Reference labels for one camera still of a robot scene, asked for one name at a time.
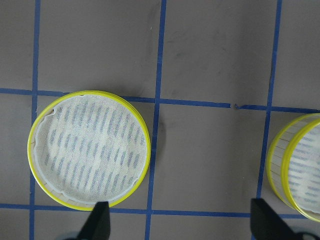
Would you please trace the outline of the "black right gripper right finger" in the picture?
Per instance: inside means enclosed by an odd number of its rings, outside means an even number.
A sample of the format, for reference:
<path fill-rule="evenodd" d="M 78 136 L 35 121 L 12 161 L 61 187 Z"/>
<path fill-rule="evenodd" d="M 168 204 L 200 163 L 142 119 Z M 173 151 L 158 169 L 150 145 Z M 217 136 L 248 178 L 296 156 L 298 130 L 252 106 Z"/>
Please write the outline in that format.
<path fill-rule="evenodd" d="M 262 198 L 250 201 L 250 230 L 256 240 L 300 239 Z"/>

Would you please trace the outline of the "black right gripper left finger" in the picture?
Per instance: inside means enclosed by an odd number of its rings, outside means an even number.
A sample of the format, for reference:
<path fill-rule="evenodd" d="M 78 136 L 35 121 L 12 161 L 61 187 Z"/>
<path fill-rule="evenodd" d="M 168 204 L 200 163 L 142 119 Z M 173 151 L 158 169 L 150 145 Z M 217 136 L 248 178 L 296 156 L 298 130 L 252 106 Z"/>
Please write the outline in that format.
<path fill-rule="evenodd" d="M 108 240 L 110 237 L 109 203 L 97 202 L 77 235 L 78 240 Z"/>

